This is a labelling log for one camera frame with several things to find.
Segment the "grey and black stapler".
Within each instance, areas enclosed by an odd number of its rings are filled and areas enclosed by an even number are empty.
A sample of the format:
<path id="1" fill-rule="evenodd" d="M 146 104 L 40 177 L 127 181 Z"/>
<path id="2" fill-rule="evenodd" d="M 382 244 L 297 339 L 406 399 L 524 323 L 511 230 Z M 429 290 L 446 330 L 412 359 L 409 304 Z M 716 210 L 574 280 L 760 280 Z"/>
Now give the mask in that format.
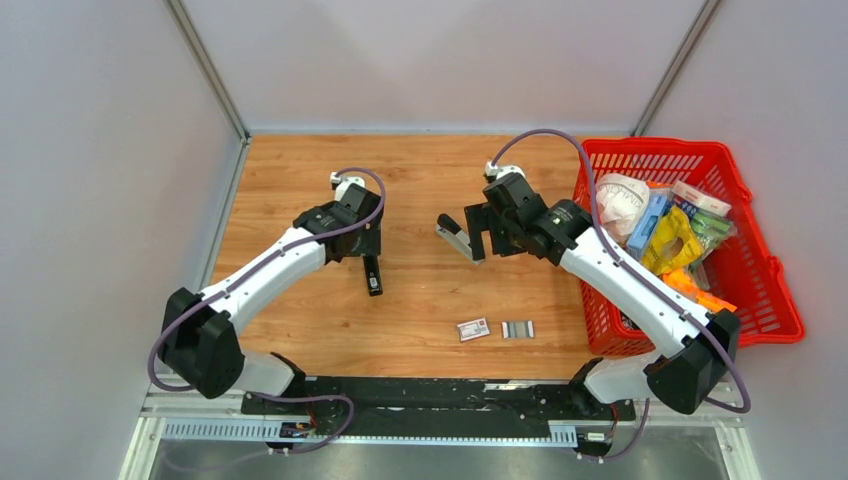
<path id="1" fill-rule="evenodd" d="M 480 265 L 483 262 L 482 259 L 474 258 L 469 235 L 446 213 L 438 216 L 435 231 L 472 264 Z"/>

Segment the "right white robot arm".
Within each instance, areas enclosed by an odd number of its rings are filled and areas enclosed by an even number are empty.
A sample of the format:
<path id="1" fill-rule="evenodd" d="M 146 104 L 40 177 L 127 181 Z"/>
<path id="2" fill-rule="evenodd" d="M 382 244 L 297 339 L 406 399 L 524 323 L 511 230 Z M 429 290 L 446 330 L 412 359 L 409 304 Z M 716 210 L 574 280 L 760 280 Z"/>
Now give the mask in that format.
<path id="1" fill-rule="evenodd" d="M 741 322 L 687 298 L 614 243 L 579 204 L 547 205 L 520 172 L 489 174 L 480 204 L 493 251 L 528 253 L 578 277 L 629 317 L 651 341 L 646 354 L 587 362 L 572 378 L 570 402 L 583 418 L 610 404 L 656 398 L 690 415 L 734 370 Z"/>

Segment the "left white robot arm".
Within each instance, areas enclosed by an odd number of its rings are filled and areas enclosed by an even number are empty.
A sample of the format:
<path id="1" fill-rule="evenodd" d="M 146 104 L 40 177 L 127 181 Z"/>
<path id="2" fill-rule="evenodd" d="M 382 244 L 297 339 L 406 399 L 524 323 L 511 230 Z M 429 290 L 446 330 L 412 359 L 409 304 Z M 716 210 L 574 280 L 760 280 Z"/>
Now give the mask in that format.
<path id="1" fill-rule="evenodd" d="M 306 399 L 305 374 L 279 353 L 249 351 L 239 343 L 247 325 L 275 298 L 330 262 L 362 256 L 378 235 L 384 198 L 361 178 L 343 179 L 333 201 L 313 207 L 260 256 L 224 280 L 166 301 L 152 354 L 207 399 L 232 389 L 267 395 L 285 415 Z"/>

